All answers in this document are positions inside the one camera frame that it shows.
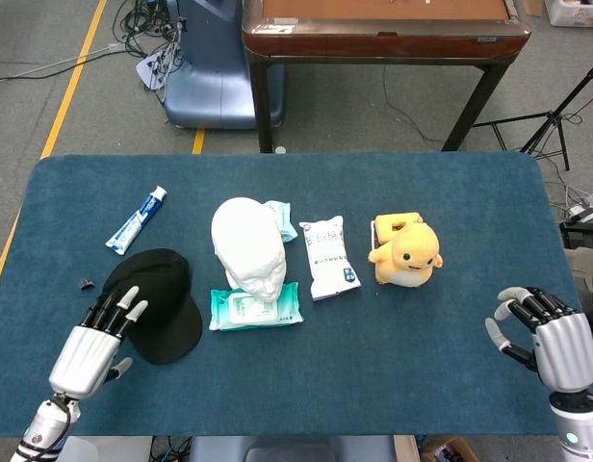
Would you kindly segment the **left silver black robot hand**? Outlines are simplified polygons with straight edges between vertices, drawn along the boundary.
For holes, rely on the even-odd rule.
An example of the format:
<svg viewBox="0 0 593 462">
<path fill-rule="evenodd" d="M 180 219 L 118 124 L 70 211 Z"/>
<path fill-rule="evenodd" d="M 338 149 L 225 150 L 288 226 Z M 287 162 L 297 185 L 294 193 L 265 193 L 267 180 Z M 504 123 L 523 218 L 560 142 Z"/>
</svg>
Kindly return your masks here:
<svg viewBox="0 0 593 462">
<path fill-rule="evenodd" d="M 93 301 L 70 331 L 49 375 L 56 394 L 70 400 L 89 398 L 130 369 L 132 358 L 117 363 L 115 357 L 127 331 L 148 307 L 146 299 L 135 300 L 139 291 L 133 286 L 124 295 L 112 292 Z"/>
</svg>

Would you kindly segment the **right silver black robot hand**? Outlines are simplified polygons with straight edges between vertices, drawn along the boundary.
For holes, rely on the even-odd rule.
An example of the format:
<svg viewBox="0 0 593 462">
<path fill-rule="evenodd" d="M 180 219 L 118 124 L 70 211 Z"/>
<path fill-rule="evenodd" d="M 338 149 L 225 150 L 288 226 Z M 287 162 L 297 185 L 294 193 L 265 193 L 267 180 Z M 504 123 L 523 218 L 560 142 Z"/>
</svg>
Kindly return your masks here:
<svg viewBox="0 0 593 462">
<path fill-rule="evenodd" d="M 485 329 L 500 353 L 536 372 L 554 392 L 579 393 L 593 384 L 593 337 L 584 313 L 536 287 L 508 287 L 498 301 Z M 528 329 L 532 350 L 503 335 L 499 322 L 508 318 Z"/>
</svg>

